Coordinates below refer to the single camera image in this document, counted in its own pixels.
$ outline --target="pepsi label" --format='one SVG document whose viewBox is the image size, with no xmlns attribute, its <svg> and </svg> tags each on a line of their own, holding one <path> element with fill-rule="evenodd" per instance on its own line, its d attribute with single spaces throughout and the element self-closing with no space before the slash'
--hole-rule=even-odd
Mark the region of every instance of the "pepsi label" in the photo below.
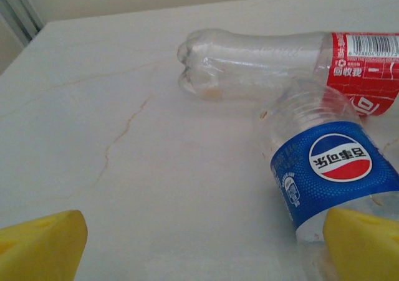
<svg viewBox="0 0 399 281">
<path fill-rule="evenodd" d="M 282 145 L 271 170 L 295 229 L 349 200 L 399 191 L 399 175 L 356 123 L 310 128 Z"/>
</svg>

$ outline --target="marble surface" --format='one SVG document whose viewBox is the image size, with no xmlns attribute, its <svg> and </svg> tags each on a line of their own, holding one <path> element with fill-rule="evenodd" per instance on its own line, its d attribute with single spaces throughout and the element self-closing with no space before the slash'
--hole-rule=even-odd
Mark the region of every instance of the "marble surface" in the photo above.
<svg viewBox="0 0 399 281">
<path fill-rule="evenodd" d="M 76 280 L 304 280 L 251 103 L 177 87 L 187 33 L 399 31 L 399 0 L 249 0 L 51 22 L 0 77 L 0 227 L 80 209 Z M 397 122 L 367 130 L 399 168 Z"/>
</svg>

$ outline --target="clear plastic bottle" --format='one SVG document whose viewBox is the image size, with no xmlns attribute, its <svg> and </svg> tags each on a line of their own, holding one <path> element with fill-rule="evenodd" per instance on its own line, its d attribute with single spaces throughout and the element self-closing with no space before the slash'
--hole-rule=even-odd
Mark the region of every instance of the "clear plastic bottle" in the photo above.
<svg viewBox="0 0 399 281">
<path fill-rule="evenodd" d="M 399 220 L 398 173 L 365 134 L 349 100 L 314 80 L 291 82 L 254 114 L 308 279 L 339 280 L 322 233 L 328 209 Z"/>
<path fill-rule="evenodd" d="M 313 77 L 323 85 L 346 91 L 344 94 L 354 98 L 354 106 L 363 115 L 380 115 L 388 108 L 396 115 L 399 103 L 391 104 L 399 91 L 397 35 L 313 32 L 247 36 L 220 29 L 200 30 L 189 34 L 178 49 L 178 59 L 186 67 L 179 86 L 202 99 L 273 101 L 291 78 Z M 339 79 L 332 80 L 333 75 Z M 371 82 L 370 78 L 384 78 L 384 82 Z M 361 87 L 348 87 L 346 83 Z"/>
</svg>

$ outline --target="pepsi logo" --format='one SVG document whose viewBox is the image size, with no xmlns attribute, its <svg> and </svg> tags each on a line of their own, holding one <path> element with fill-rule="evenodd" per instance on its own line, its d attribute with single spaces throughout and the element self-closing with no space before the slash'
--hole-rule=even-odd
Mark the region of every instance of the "pepsi logo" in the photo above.
<svg viewBox="0 0 399 281">
<path fill-rule="evenodd" d="M 313 171 L 329 181 L 347 183 L 365 177 L 372 169 L 372 159 L 356 140 L 339 133 L 318 138 L 309 151 Z"/>
</svg>

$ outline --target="barcode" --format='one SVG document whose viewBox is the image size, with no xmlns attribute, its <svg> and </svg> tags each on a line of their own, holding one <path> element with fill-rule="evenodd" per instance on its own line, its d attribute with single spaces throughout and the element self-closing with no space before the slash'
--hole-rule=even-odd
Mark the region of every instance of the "barcode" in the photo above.
<svg viewBox="0 0 399 281">
<path fill-rule="evenodd" d="M 347 35 L 348 56 L 399 57 L 398 36 Z"/>
</svg>

